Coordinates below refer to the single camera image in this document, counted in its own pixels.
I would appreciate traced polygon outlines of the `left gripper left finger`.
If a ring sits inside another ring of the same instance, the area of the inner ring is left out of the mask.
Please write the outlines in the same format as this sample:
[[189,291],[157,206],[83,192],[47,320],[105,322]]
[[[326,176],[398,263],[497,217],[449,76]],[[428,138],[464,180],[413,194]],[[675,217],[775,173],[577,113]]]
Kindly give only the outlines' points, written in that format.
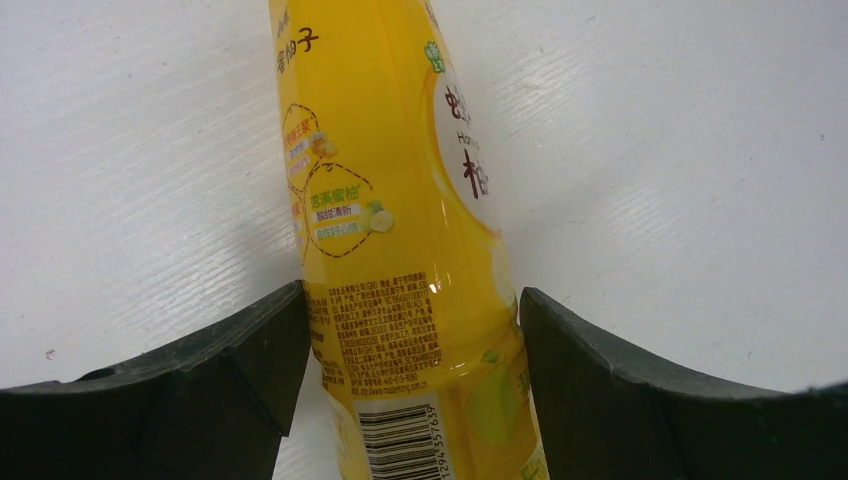
[[269,479],[310,350],[294,281],[72,382],[1,393],[5,479]]

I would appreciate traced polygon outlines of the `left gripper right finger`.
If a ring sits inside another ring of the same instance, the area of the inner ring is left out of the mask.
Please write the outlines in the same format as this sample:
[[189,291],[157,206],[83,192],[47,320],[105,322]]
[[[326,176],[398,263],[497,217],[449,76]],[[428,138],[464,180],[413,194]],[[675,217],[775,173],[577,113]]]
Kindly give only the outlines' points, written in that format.
[[526,288],[520,320],[554,479],[843,479],[847,387],[781,393],[678,365]]

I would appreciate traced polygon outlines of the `yellow juice bottle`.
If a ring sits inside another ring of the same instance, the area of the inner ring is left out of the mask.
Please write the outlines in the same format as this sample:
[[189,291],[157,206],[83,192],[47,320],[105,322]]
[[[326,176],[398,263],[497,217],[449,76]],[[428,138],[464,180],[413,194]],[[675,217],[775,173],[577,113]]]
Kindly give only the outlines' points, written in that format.
[[269,5],[344,479],[545,479],[485,155],[427,1]]

